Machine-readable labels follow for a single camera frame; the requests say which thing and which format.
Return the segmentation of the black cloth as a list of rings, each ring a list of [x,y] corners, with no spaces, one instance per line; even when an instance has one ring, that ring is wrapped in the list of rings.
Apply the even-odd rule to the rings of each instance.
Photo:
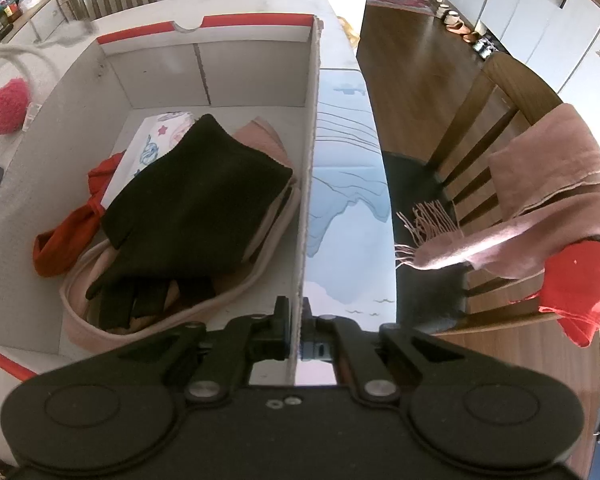
[[[294,180],[264,120],[233,134],[205,114],[134,177],[107,207],[102,228],[117,257],[87,289],[103,330],[160,315],[169,289],[193,307],[260,246]]]

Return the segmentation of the pink fleece cloth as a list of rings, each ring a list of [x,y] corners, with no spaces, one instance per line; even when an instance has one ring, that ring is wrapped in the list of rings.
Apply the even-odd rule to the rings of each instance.
[[[106,206],[105,240],[60,289],[66,337],[102,353],[242,298],[299,204],[294,165],[265,119],[228,133],[200,116]]]

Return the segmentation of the red knotted cloth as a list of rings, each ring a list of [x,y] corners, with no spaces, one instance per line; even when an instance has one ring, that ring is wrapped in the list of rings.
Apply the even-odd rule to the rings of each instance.
[[[123,152],[113,154],[90,170],[87,174],[90,196],[86,203],[76,208],[59,226],[35,237],[32,260],[36,274],[53,278],[68,272],[90,246],[105,212],[102,198],[123,155]]]

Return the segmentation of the cartoon print face mask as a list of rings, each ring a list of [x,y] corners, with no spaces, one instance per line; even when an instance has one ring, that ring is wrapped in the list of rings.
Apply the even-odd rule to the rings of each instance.
[[[195,120],[191,112],[162,113],[145,118],[109,183],[111,192],[119,193],[137,174],[169,153]]]

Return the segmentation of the red and white cardboard box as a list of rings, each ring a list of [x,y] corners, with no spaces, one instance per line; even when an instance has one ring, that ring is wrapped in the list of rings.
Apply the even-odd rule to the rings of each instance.
[[[74,57],[0,183],[0,398],[183,322],[298,304],[321,31],[208,16]]]

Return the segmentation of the red garment on chair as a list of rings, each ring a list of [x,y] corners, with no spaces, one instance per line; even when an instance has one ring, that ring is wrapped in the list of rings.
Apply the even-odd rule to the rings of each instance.
[[[600,242],[584,240],[546,260],[539,311],[558,316],[565,335],[586,348],[600,330]]]

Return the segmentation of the pink fringed scarf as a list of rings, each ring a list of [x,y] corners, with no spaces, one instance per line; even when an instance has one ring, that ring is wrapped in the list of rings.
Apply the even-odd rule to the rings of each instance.
[[[465,233],[440,202],[423,202],[403,221],[411,245],[396,245],[396,262],[417,270],[468,263],[520,280],[540,273],[565,247],[600,236],[600,146],[566,103],[488,157],[502,213],[494,226]]]

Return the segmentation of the near wooden chair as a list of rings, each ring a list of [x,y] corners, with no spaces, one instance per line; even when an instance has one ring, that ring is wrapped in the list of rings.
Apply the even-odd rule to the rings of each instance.
[[[470,133],[491,96],[503,97],[503,115],[483,131],[448,174],[442,174],[443,166]],[[515,134],[512,127],[515,122],[534,125],[560,102],[557,93],[530,68],[506,53],[496,52],[484,62],[428,160],[399,153],[382,154],[391,210],[396,218],[393,225],[396,254],[404,255],[407,244],[416,240],[404,222],[413,219],[426,203],[448,214],[452,226],[470,228],[500,222],[500,206],[486,166],[486,154],[499,140]],[[428,334],[459,335],[547,321],[547,315],[540,312],[534,299],[470,312],[470,300],[514,284],[507,278],[489,278],[472,286],[470,272],[466,263],[437,271],[419,271],[399,263],[396,266],[398,323]]]

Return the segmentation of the barcode hang tag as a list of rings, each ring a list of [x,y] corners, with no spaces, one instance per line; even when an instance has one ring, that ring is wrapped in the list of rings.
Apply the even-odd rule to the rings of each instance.
[[[40,103],[35,102],[32,102],[28,105],[27,114],[22,125],[23,132],[26,132],[30,129],[32,122],[34,122],[35,117],[38,116],[38,112],[40,111],[41,107],[42,105]]]

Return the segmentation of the pink fluffy plush toy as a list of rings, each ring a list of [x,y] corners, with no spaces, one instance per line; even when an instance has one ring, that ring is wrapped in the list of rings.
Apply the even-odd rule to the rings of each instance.
[[[12,78],[0,89],[0,136],[20,131],[31,104],[31,90],[23,78]]]

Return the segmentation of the white side cabinet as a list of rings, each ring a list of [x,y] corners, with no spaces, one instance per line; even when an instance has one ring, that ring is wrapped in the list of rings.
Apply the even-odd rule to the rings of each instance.
[[[29,9],[0,11],[0,44],[40,44],[66,21],[57,0],[33,0]]]

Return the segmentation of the white cabinet wall unit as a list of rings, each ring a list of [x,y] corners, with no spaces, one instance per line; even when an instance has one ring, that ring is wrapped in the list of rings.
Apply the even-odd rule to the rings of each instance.
[[[446,0],[465,24],[488,32],[555,91],[600,32],[600,0]]]

